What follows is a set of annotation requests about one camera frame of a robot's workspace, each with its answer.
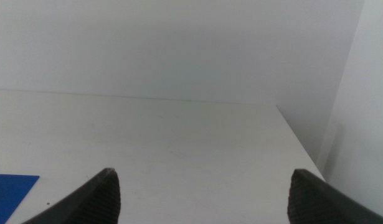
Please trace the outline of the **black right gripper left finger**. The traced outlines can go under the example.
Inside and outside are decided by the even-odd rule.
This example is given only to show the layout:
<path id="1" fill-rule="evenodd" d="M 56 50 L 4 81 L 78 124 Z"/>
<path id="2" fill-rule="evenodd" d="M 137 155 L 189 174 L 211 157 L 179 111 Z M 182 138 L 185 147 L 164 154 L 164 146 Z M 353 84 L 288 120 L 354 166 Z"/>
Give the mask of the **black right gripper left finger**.
<path id="1" fill-rule="evenodd" d="M 120 181 L 105 168 L 77 190 L 25 224 L 117 224 L 121 210 Z"/>

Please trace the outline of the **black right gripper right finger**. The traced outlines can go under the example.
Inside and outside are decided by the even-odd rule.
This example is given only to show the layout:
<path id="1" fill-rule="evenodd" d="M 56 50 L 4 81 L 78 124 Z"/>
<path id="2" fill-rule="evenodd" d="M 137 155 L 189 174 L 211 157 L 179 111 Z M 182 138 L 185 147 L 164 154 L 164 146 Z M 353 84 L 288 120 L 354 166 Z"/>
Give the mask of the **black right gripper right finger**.
<path id="1" fill-rule="evenodd" d="M 383 224 L 382 216 L 306 169 L 296 169 L 293 172 L 287 215 L 290 223 Z"/>

